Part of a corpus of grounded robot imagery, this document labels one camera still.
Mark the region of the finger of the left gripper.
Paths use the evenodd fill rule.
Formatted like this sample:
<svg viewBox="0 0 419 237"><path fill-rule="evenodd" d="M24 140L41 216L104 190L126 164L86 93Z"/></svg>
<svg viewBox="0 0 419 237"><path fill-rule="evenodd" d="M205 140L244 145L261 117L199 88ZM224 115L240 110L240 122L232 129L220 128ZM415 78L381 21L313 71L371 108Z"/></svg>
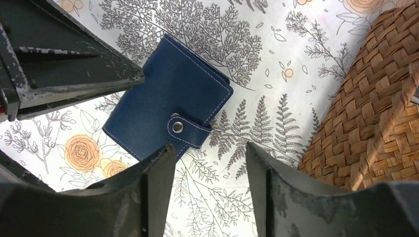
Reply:
<svg viewBox="0 0 419 237"><path fill-rule="evenodd" d="M30 119L59 109L79 104L108 94L124 91L124 86L84 90L80 92L53 93L52 99L42 98L40 102L26 108L19 108L17 120Z"/></svg>
<svg viewBox="0 0 419 237"><path fill-rule="evenodd" d="M51 0L3 0L0 47L19 92L71 96L126 90L142 68Z"/></svg>

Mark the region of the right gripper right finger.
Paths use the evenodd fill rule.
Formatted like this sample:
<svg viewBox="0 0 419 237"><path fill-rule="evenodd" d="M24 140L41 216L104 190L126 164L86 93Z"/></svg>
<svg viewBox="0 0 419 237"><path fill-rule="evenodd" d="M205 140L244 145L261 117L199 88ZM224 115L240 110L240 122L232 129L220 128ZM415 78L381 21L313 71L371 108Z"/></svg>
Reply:
<svg viewBox="0 0 419 237"><path fill-rule="evenodd" d="M246 148L248 180L261 237L416 237L419 184L386 181L347 191L313 179L255 143Z"/></svg>

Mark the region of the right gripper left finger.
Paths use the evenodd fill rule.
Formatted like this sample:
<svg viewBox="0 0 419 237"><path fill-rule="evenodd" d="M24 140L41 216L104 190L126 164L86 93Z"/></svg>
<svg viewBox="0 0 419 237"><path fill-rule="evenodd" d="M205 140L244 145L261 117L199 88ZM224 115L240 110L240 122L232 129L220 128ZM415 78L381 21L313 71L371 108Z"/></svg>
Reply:
<svg viewBox="0 0 419 237"><path fill-rule="evenodd" d="M166 144L145 160L87 188L56 192L0 155L3 237L161 237L175 171Z"/></svg>

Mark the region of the blue leather card holder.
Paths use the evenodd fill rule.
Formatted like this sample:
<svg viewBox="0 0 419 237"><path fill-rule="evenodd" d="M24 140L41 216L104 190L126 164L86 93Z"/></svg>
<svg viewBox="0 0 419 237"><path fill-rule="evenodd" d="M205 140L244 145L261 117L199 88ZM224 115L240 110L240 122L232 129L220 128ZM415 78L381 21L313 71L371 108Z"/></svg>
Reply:
<svg viewBox="0 0 419 237"><path fill-rule="evenodd" d="M143 67L145 82L126 91L103 131L137 160L172 143L177 158L199 149L210 122L233 95L227 76L164 35Z"/></svg>

